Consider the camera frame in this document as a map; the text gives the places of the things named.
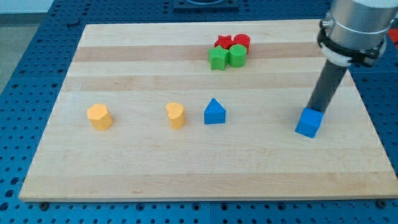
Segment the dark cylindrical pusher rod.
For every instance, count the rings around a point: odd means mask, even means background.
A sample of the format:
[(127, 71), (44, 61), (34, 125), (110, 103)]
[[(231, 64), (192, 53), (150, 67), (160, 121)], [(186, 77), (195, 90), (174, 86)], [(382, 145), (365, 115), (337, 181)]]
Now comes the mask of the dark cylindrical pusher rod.
[(348, 67), (335, 65), (326, 60), (315, 88), (307, 103), (307, 108), (324, 113), (339, 87)]

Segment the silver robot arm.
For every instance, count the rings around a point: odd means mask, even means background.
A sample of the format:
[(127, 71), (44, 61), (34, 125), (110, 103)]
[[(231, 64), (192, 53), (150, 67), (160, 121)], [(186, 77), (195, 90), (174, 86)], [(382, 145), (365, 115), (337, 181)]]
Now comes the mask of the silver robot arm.
[(335, 0), (319, 23), (318, 46), (326, 62), (307, 107), (325, 112), (348, 67), (372, 67), (386, 49), (397, 0)]

